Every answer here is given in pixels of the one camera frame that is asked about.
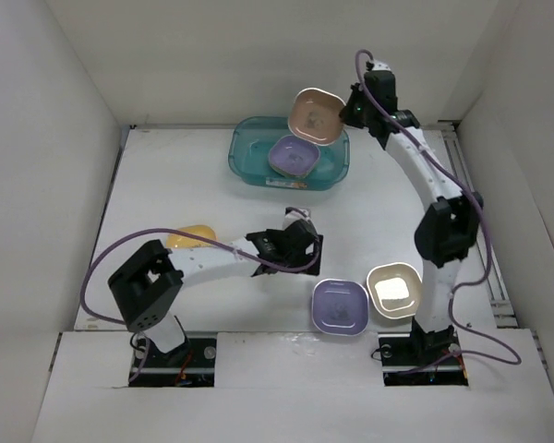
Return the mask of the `brown plate with panda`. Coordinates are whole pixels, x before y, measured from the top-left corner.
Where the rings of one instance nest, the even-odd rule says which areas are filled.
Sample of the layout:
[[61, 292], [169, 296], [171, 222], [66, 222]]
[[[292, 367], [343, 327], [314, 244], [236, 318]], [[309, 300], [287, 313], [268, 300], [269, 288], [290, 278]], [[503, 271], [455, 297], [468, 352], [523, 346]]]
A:
[[319, 146], [329, 146], [343, 133], [340, 112], [345, 102], [317, 88], [301, 90], [288, 116], [289, 130], [298, 138]]

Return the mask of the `dark purple plate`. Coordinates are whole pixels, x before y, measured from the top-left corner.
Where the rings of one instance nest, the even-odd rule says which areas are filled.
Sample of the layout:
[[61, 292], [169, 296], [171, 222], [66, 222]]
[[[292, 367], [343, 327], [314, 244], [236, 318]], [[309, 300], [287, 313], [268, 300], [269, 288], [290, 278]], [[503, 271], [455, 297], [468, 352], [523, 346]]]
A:
[[322, 280], [313, 289], [310, 316], [313, 325], [325, 334], [358, 336], [369, 322], [368, 293], [355, 281]]

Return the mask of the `light purple plate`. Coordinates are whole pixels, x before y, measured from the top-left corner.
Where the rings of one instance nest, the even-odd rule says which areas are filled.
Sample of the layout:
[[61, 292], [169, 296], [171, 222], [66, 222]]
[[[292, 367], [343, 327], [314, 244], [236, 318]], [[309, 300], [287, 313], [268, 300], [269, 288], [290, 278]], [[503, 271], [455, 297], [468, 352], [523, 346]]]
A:
[[316, 145], [293, 135], [280, 138], [268, 153], [270, 167], [286, 177], [308, 176], [319, 159], [320, 150]]

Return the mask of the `yellow plate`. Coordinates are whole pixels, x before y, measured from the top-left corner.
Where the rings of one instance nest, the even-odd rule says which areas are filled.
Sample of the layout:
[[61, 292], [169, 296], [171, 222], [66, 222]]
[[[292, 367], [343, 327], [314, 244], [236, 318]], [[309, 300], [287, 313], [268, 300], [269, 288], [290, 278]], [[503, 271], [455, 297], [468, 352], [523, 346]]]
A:
[[205, 224], [196, 224], [178, 228], [182, 234], [169, 233], [165, 246], [170, 249], [192, 249], [208, 247], [211, 244], [208, 240], [216, 241], [217, 236], [214, 230]]

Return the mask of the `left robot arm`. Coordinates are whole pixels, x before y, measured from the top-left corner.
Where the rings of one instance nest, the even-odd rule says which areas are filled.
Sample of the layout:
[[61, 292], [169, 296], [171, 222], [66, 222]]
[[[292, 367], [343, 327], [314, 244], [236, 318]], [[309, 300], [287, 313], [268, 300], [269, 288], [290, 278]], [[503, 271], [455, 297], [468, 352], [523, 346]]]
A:
[[179, 365], [187, 357], [188, 338], [170, 310], [180, 291], [277, 272], [317, 276], [322, 239], [310, 221], [297, 219], [283, 230], [248, 233], [229, 244], [171, 251], [151, 240], [111, 275], [108, 286], [126, 329], [149, 339], [163, 363]]

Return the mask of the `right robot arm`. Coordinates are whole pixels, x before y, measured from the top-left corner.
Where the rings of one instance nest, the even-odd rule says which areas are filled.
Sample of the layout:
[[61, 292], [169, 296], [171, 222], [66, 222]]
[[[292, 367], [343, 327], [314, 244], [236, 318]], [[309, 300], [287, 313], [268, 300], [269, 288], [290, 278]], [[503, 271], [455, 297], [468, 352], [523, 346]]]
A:
[[365, 128], [396, 161], [424, 208], [414, 241], [423, 260], [421, 300], [408, 337], [382, 339], [383, 362], [415, 370], [441, 358], [455, 342], [448, 304], [457, 274], [476, 242], [479, 195], [468, 198], [447, 177], [415, 116], [397, 107], [395, 76], [369, 63], [340, 112], [347, 126]]

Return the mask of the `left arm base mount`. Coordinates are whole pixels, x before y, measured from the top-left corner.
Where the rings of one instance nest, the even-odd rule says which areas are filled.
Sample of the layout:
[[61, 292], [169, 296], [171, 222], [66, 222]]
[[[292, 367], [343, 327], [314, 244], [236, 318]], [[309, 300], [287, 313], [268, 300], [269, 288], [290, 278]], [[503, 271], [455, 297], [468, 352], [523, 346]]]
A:
[[188, 338], [185, 351], [166, 355], [151, 344], [147, 353], [146, 339], [130, 340], [133, 349], [128, 374], [130, 388], [212, 388], [215, 382], [216, 335], [195, 335]]

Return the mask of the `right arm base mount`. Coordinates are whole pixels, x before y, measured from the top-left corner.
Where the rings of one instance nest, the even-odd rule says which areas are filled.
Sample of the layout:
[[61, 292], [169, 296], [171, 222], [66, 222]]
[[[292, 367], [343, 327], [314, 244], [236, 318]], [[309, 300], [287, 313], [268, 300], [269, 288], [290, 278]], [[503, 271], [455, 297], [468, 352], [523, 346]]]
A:
[[371, 358], [381, 363], [385, 387], [469, 385], [456, 335], [420, 352], [409, 334], [380, 334]]

